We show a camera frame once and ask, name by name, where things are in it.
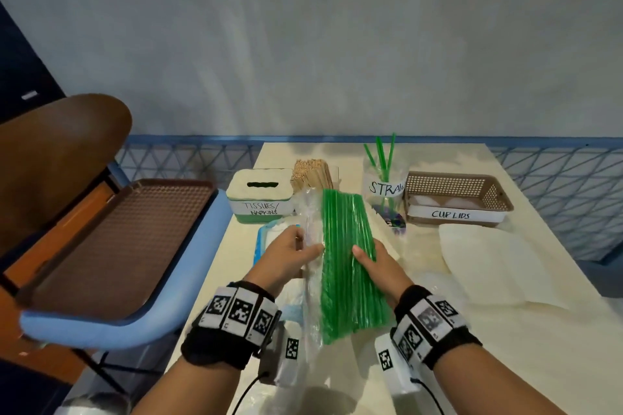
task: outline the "hand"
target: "hand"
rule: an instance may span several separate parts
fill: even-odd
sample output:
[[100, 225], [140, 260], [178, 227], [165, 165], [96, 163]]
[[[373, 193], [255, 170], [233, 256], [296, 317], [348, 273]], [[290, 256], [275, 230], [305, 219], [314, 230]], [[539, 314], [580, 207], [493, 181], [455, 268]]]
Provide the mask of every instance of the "hand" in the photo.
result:
[[244, 280], [259, 285], [274, 297], [279, 295], [284, 285], [298, 276], [303, 265], [324, 251], [320, 243], [297, 249], [297, 241], [302, 244], [303, 235], [303, 230], [296, 225], [286, 228], [270, 243]]
[[413, 285], [413, 281], [378, 239], [374, 240], [374, 248], [376, 249], [376, 262], [372, 261], [357, 245], [353, 246], [353, 255], [368, 271], [370, 279], [385, 294], [389, 306], [393, 309], [400, 301], [402, 293]]

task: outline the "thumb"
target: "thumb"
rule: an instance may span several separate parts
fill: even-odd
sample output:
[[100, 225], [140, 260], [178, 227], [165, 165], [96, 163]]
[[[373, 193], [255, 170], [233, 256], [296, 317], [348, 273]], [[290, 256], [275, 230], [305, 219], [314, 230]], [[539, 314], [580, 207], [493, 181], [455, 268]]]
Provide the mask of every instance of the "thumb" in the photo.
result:
[[298, 252], [301, 266], [316, 259], [324, 251], [322, 243], [316, 243], [306, 248], [300, 249]]
[[369, 274], [374, 272], [374, 265], [376, 262], [372, 261], [370, 256], [368, 256], [366, 252], [356, 244], [353, 245], [353, 256], [357, 261], [359, 261], [363, 268], [368, 271]]

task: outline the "bundle of wooden stirrers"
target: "bundle of wooden stirrers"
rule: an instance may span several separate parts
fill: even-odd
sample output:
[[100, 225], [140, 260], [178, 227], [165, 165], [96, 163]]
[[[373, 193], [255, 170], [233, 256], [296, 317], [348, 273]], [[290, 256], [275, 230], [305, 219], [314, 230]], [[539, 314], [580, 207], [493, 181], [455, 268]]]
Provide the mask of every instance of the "bundle of wooden stirrers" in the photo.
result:
[[297, 160], [290, 184], [294, 192], [308, 188], [333, 189], [329, 166], [324, 159]]

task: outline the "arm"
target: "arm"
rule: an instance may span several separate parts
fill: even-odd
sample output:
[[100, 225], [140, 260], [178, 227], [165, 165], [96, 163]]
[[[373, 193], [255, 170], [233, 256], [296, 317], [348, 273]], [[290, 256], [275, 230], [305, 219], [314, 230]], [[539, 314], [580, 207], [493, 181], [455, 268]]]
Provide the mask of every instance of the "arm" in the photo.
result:
[[[244, 280], [276, 297], [301, 267], [323, 251], [321, 244], [297, 249], [303, 231], [291, 226], [266, 249]], [[226, 363], [195, 366], [183, 357], [141, 399], [133, 415], [224, 415], [234, 398], [240, 370]]]
[[[394, 308], [413, 281], [385, 246], [377, 240], [374, 243], [376, 262], [358, 246], [353, 247], [353, 254]], [[458, 415], [565, 415], [478, 345], [466, 344], [449, 350], [432, 369]]]

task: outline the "black cable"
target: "black cable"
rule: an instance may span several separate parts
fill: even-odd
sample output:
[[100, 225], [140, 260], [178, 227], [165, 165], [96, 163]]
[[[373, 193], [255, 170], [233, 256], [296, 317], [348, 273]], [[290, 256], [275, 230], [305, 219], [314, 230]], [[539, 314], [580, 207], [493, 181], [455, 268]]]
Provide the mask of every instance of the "black cable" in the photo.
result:
[[247, 395], [247, 392], [249, 392], [251, 390], [251, 387], [253, 387], [253, 384], [255, 384], [258, 380], [260, 380], [263, 377], [268, 377], [269, 372], [268, 371], [264, 371], [262, 372], [258, 377], [256, 377], [255, 379], [253, 379], [253, 382], [251, 384], [249, 384], [249, 387], [247, 387], [244, 392], [242, 393], [242, 395], [240, 396], [240, 398], [238, 399], [238, 403], [236, 404], [236, 408], [234, 409], [234, 411], [232, 412], [232, 415], [236, 415], [236, 411], [238, 410], [238, 407], [240, 406], [240, 404], [242, 403], [242, 399], [244, 399], [244, 396]]
[[424, 383], [423, 383], [421, 380], [419, 380], [419, 379], [413, 379], [413, 377], [411, 378], [411, 382], [413, 382], [414, 384], [420, 384], [422, 387], [424, 387], [424, 388], [426, 389], [426, 392], [428, 392], [428, 393], [431, 395], [431, 397], [432, 397], [433, 401], [435, 402], [435, 405], [436, 405], [436, 406], [437, 406], [437, 408], [439, 409], [440, 414], [441, 414], [441, 415], [446, 415], [446, 414], [444, 413], [444, 411], [441, 409], [441, 405], [439, 405], [439, 402], [437, 401], [437, 397], [435, 397], [435, 395], [432, 393], [432, 390], [430, 390], [426, 384], [424, 384]]

